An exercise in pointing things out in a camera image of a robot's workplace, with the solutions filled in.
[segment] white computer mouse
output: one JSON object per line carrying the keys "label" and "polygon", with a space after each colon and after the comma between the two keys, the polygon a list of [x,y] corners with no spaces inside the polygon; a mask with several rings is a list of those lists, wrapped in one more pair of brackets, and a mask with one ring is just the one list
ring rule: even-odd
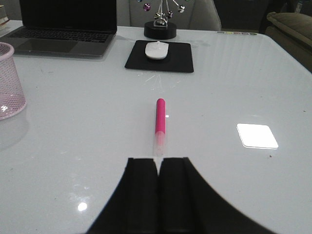
{"label": "white computer mouse", "polygon": [[145,54],[150,59],[164,59],[168,53],[168,43],[155,41],[149,42],[145,47]]}

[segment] cushion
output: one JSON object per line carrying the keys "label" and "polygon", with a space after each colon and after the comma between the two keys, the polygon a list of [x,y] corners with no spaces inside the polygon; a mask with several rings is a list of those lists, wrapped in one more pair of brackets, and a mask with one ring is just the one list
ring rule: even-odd
{"label": "cushion", "polygon": [[267,19],[283,33],[312,50],[312,17],[299,13],[270,12]]}

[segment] laptop trackpad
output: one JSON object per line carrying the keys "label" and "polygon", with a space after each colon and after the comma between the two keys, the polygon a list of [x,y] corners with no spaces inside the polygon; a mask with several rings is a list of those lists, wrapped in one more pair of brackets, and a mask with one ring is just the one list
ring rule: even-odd
{"label": "laptop trackpad", "polygon": [[29,39],[16,48],[17,51],[68,53],[77,44],[76,41]]}

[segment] black base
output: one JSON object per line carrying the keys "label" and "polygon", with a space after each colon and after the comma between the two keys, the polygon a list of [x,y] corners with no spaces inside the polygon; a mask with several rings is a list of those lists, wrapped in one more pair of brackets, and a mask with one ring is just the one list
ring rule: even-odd
{"label": "black base", "polygon": [[154,22],[150,21],[144,24],[144,35],[152,39],[171,39],[176,37],[176,25],[168,23],[168,27],[155,27]]}

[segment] laptop screen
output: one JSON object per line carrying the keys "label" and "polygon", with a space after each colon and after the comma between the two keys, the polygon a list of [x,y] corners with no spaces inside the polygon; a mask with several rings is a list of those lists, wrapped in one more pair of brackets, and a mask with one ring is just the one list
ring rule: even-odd
{"label": "laptop screen", "polygon": [[117,30],[116,0],[19,0],[26,27]]}

